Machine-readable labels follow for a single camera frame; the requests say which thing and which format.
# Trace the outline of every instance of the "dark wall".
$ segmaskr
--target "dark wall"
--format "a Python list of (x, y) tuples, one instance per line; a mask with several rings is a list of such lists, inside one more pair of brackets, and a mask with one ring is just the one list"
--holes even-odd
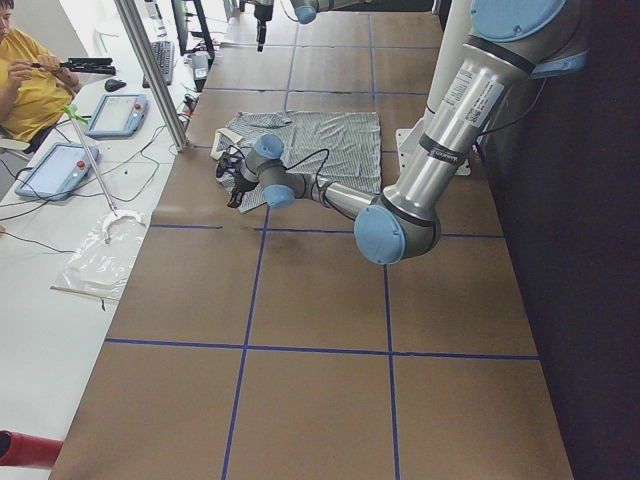
[(585, 70), (486, 142), (576, 480), (640, 479), (640, 2), (592, 2)]

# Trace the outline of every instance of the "red cylinder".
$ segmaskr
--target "red cylinder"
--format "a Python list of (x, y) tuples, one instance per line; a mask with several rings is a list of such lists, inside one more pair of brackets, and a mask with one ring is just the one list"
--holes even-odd
[(0, 431), (0, 466), (52, 468), (60, 450), (60, 440), (24, 433)]

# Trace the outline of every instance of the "mouse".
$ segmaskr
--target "mouse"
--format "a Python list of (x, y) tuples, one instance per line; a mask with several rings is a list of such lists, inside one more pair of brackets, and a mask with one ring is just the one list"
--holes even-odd
[(120, 80), (119, 78), (110, 78), (104, 82), (104, 89), (107, 92), (115, 92), (121, 89), (127, 84), (127, 82)]

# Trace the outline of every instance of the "person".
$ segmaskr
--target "person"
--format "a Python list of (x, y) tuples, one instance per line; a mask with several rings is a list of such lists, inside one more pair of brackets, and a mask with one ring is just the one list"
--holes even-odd
[(0, 125), (33, 152), (72, 102), (80, 81), (35, 39), (11, 27), (13, 9), (14, 0), (0, 0)]

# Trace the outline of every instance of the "person's hand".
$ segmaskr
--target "person's hand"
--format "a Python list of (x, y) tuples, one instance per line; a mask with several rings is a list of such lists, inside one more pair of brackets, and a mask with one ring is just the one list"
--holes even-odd
[(31, 80), (31, 75), (32, 69), (29, 60), (14, 60), (7, 68), (9, 85), (16, 90), (22, 86), (22, 82)]
[(60, 73), (60, 60), (55, 55), (38, 55), (41, 72)]

